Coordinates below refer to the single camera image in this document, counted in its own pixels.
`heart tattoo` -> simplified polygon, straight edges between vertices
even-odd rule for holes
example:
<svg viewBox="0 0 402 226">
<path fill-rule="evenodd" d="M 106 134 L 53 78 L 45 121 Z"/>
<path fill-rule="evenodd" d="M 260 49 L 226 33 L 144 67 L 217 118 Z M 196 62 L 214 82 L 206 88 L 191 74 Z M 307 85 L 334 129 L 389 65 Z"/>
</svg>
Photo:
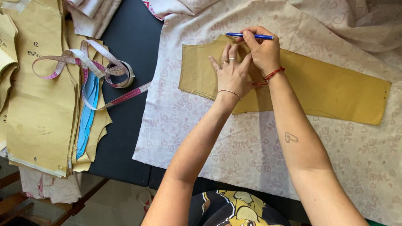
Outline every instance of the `heart tattoo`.
<svg viewBox="0 0 402 226">
<path fill-rule="evenodd" d="M 286 143 L 290 143 L 291 141 L 297 143 L 299 141 L 299 139 L 295 136 L 293 136 L 292 134 L 286 132 L 285 133 L 285 141 Z"/>
</svg>

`measuring tape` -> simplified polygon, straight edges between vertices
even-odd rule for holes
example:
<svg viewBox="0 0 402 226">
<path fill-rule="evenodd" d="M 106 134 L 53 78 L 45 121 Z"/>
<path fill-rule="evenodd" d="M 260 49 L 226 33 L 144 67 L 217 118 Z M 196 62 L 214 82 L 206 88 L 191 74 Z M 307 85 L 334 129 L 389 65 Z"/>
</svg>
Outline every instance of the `measuring tape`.
<svg viewBox="0 0 402 226">
<path fill-rule="evenodd" d="M 107 67 L 104 67 L 102 64 L 88 58 L 88 45 L 91 45 L 101 55 L 103 55 L 110 61 L 110 63 L 108 64 Z M 56 60 L 56 61 L 58 61 L 56 69 L 52 75 L 47 76 L 47 77 L 42 77 L 35 72 L 35 70 L 33 69 L 33 66 L 35 65 L 36 62 L 38 62 L 40 60 Z M 107 103 L 105 106 L 103 106 L 101 108 L 95 108 L 88 102 L 88 99 L 84 92 L 86 80 L 88 79 L 89 70 L 91 70 L 96 75 L 96 77 L 98 77 L 99 79 L 105 78 L 106 82 L 108 82 L 110 86 L 115 87 L 115 88 L 125 88 L 125 87 L 129 86 L 134 80 L 135 75 L 133 73 L 133 69 L 126 62 L 119 61 L 118 59 L 116 59 L 116 57 L 114 57 L 111 53 L 109 53 L 109 51 L 107 51 L 99 43 L 97 43 L 93 40 L 83 40 L 81 42 L 80 49 L 68 49 L 68 50 L 64 51 L 61 56 L 49 55 L 49 56 L 43 56 L 43 57 L 37 58 L 32 63 L 32 70 L 40 78 L 53 79 L 60 75 L 60 73 L 63 71 L 64 67 L 66 66 L 66 64 L 81 65 L 81 68 L 84 72 L 84 85 L 82 87 L 82 92 L 81 92 L 82 101 L 84 102 L 84 104 L 87 107 L 89 107 L 92 110 L 105 109 L 112 105 L 121 103 L 130 98 L 133 98 L 133 97 L 147 91 L 149 86 L 151 85 L 151 82 L 149 82 L 143 86 L 136 88 L 135 90 L 132 90 L 132 91 L 124 94 L 121 97 L 114 99 L 113 101 Z M 127 75 L 127 79 L 121 83 L 113 83 L 110 78 L 110 75 L 114 75 L 114 76 Z"/>
</svg>

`blue pen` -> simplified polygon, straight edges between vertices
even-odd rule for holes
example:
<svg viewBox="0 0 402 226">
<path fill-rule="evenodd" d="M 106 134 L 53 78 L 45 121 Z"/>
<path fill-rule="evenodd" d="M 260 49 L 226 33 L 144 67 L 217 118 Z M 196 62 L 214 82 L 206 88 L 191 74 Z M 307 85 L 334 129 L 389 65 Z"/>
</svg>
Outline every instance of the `blue pen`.
<svg viewBox="0 0 402 226">
<path fill-rule="evenodd" d="M 235 37 L 243 37 L 243 34 L 241 34 L 241 33 L 226 33 L 226 35 L 235 36 Z M 256 37 L 257 39 L 268 39 L 268 40 L 274 39 L 274 37 L 272 35 L 254 35 L 254 37 Z"/>
</svg>

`person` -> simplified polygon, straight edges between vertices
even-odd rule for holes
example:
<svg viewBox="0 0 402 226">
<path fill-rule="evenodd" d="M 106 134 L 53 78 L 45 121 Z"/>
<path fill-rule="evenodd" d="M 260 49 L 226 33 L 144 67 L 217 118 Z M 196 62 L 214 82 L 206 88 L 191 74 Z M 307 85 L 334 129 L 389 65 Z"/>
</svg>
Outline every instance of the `person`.
<svg viewBox="0 0 402 226">
<path fill-rule="evenodd" d="M 238 44 L 228 43 L 222 65 L 209 57 L 217 74 L 216 100 L 179 146 L 166 170 L 143 226 L 257 226 L 289 225 L 275 209 L 246 192 L 210 191 L 191 197 L 194 182 L 237 102 L 253 87 L 247 82 L 251 63 L 268 80 L 276 128 L 292 183 L 313 226 L 367 226 L 368 223 L 342 189 L 328 154 L 308 121 L 281 68 L 279 39 L 264 27 L 240 31 L 251 50 L 243 62 L 236 59 Z M 253 34 L 273 35 L 273 40 Z"/>
</svg>

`black t-shirt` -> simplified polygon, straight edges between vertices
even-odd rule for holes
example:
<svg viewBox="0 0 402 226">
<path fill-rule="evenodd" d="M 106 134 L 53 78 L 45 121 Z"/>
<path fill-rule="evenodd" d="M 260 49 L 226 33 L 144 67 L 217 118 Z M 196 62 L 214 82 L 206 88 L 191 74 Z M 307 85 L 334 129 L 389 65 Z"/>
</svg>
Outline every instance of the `black t-shirt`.
<svg viewBox="0 0 402 226">
<path fill-rule="evenodd" d="M 290 226 L 278 211 L 244 191 L 208 191 L 191 198 L 189 226 Z"/>
</svg>

